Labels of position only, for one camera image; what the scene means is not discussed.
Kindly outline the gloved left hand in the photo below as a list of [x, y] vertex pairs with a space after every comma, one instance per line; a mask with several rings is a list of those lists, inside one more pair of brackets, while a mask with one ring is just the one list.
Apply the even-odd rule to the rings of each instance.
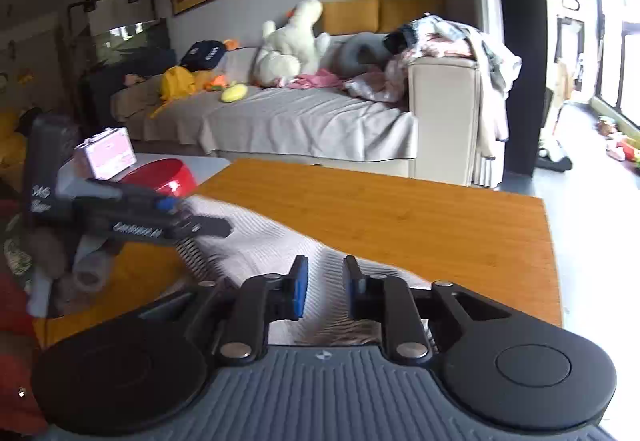
[[1, 319], [57, 319], [89, 310], [110, 282], [122, 242], [25, 224], [1, 201]]

